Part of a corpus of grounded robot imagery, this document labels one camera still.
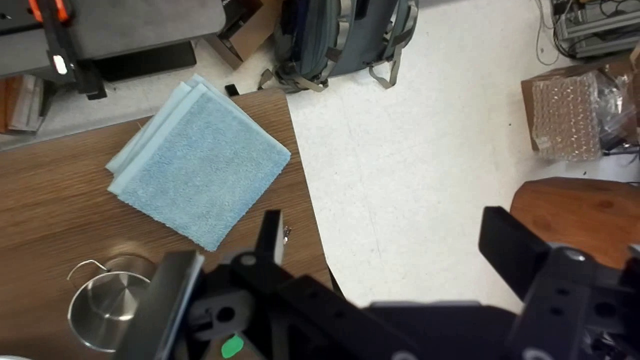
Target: black backpack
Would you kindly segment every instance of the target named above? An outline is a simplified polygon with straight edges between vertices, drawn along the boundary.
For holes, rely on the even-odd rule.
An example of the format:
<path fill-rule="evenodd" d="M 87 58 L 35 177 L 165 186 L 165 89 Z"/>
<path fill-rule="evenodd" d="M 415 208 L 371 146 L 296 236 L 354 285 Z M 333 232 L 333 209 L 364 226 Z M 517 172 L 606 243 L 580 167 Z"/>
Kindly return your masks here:
<path fill-rule="evenodd" d="M 392 88 L 411 39 L 417 0 L 283 0 L 275 29 L 275 75 L 283 89 L 324 89 L 330 75 L 368 68 Z M 392 62 L 389 78 L 374 71 Z"/>

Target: black device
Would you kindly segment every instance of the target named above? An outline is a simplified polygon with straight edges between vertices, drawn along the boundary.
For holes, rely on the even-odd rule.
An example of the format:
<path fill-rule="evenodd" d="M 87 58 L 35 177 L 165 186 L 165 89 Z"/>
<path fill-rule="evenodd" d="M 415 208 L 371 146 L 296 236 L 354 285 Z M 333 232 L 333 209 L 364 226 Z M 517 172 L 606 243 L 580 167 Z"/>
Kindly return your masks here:
<path fill-rule="evenodd" d="M 361 360 L 640 357 L 640 258 L 613 269 L 550 247 L 501 208 L 486 208 L 480 252 L 522 297 L 522 314 L 482 303 L 355 308 L 278 258 L 279 211 L 253 252 L 210 273 L 195 252 L 168 254 L 114 357 L 201 357 L 210 339 L 244 333 L 263 355 Z"/>

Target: stainless steel mug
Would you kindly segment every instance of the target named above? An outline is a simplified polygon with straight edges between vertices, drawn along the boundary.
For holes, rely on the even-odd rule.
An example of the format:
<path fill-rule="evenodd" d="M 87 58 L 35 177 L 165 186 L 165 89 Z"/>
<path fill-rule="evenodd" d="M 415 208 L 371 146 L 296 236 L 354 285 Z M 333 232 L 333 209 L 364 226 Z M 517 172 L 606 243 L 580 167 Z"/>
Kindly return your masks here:
<path fill-rule="evenodd" d="M 98 352 L 116 352 L 155 265 L 130 254 L 106 263 L 83 259 L 68 273 L 68 279 L 87 263 L 95 265 L 95 272 L 74 293 L 65 318 L 82 344 Z"/>

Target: blue towel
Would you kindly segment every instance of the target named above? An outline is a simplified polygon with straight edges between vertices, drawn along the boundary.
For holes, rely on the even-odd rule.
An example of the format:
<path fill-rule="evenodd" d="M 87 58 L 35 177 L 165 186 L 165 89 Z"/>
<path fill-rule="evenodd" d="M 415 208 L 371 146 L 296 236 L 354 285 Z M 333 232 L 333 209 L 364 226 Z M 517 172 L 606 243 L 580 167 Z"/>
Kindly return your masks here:
<path fill-rule="evenodd" d="M 216 250 L 290 152 L 194 75 L 108 164 L 110 191 Z"/>

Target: orange object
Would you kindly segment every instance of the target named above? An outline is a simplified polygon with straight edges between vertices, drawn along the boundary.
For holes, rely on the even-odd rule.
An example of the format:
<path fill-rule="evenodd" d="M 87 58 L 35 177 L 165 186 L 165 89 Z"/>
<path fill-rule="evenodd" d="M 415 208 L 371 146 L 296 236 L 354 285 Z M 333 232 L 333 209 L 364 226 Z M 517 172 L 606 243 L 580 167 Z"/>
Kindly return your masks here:
<path fill-rule="evenodd" d="M 37 0 L 28 0 L 28 8 L 32 9 L 35 21 L 42 24 L 42 9 L 39 9 Z M 62 21 L 62 24 L 72 18 L 72 11 L 70 11 L 70 8 L 65 6 L 65 0 L 55 0 L 55 18 L 58 18 L 58 21 Z"/>

